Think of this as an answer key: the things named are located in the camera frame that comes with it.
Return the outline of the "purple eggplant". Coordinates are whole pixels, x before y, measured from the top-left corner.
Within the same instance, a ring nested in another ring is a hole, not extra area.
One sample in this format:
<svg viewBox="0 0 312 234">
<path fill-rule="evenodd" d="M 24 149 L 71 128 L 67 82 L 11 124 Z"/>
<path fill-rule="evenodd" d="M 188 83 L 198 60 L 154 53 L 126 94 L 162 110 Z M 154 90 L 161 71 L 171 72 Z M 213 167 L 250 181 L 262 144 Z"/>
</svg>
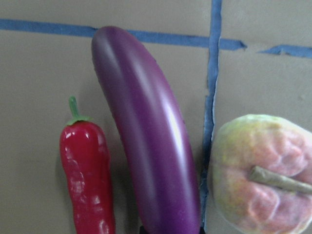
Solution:
<svg viewBox="0 0 312 234">
<path fill-rule="evenodd" d="M 197 234 L 200 202 L 177 100 L 156 60 L 127 31 L 106 26 L 92 59 L 127 157 L 139 217 L 150 234 Z"/>
</svg>

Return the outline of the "red chili pepper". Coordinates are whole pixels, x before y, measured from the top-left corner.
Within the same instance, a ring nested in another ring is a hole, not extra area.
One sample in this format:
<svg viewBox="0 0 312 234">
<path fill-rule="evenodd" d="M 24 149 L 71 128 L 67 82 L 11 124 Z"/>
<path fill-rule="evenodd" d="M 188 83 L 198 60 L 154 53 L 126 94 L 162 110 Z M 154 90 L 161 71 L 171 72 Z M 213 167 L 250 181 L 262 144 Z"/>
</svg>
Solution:
<svg viewBox="0 0 312 234">
<path fill-rule="evenodd" d="M 114 234 L 110 153 L 102 129 L 80 115 L 69 97 L 72 119 L 59 139 L 60 158 L 67 179 L 78 234 Z"/>
</svg>

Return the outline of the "pink-green peach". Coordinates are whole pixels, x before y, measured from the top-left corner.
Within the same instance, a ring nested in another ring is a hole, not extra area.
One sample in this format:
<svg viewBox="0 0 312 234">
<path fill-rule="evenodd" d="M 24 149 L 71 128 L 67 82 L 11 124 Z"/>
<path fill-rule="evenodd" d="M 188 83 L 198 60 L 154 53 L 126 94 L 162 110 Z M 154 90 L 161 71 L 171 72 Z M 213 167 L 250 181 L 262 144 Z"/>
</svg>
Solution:
<svg viewBox="0 0 312 234">
<path fill-rule="evenodd" d="M 299 234 L 312 221 L 312 134 L 281 117 L 246 115 L 217 132 L 210 187 L 244 234 Z"/>
</svg>

